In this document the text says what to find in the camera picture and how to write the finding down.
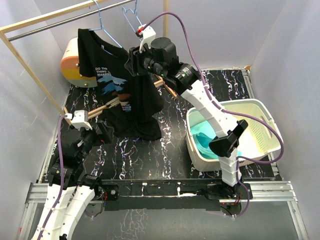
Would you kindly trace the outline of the black printed t-shirt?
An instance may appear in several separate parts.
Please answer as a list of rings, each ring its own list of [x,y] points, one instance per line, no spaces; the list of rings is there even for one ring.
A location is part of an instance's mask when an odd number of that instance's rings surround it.
[[[119,99],[119,105],[103,111],[114,135],[147,141],[160,139],[162,132],[154,115],[163,109],[164,100],[154,85],[153,75],[132,76],[124,66],[129,58],[127,50],[104,41],[90,29],[80,28],[77,33],[80,49],[85,41],[90,44],[84,48],[86,53],[79,51],[80,60],[85,61],[79,64],[80,74],[97,77],[97,89],[104,103],[115,97],[112,88]]]

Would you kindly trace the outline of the teal t-shirt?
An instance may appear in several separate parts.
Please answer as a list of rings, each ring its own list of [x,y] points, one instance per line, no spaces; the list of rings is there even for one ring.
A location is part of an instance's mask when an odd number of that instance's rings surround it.
[[[234,130],[229,130],[227,136],[218,137],[208,121],[203,121],[190,127],[190,132],[199,153],[206,159],[230,157],[233,150],[239,146],[239,138],[248,127],[246,120],[237,121]]]

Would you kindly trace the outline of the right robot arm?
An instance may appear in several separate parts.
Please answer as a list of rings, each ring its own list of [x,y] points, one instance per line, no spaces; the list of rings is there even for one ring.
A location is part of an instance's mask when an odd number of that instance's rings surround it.
[[[125,68],[132,76],[155,74],[179,96],[191,103],[211,125],[216,136],[208,144],[218,156],[222,183],[209,194],[233,199],[241,192],[241,173],[237,160],[240,137],[248,127],[246,120],[237,120],[214,101],[200,81],[200,72],[179,60],[176,46],[167,37],[159,37],[150,44],[132,47],[128,51]]]

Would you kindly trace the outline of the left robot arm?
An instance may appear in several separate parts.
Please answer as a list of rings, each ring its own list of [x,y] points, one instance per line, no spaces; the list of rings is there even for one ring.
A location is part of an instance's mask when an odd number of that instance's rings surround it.
[[[93,147],[112,142],[112,128],[100,120],[98,129],[80,128],[80,137],[62,145],[57,134],[58,157],[47,176],[44,207],[32,236],[34,240],[70,240],[91,200],[103,195],[101,179],[83,173]]]

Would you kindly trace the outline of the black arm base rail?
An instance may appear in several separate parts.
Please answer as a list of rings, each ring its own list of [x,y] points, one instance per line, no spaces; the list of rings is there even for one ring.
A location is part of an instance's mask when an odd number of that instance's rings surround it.
[[[219,211],[220,205],[237,205],[251,200],[249,183],[231,187],[221,179],[132,179],[101,180],[95,187],[92,204],[105,211],[130,209]]]

